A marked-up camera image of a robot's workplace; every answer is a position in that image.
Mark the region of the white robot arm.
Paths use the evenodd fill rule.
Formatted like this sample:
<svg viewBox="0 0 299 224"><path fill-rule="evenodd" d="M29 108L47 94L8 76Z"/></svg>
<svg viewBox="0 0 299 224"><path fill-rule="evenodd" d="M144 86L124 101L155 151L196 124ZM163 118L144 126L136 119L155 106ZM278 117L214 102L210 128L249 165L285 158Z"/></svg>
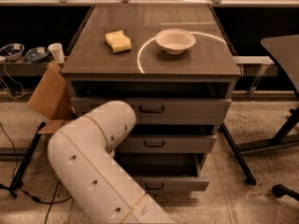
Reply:
<svg viewBox="0 0 299 224"><path fill-rule="evenodd" d="M50 138L50 164L93 224L172 224L174 220L114 160L135 127L135 111L111 101Z"/></svg>

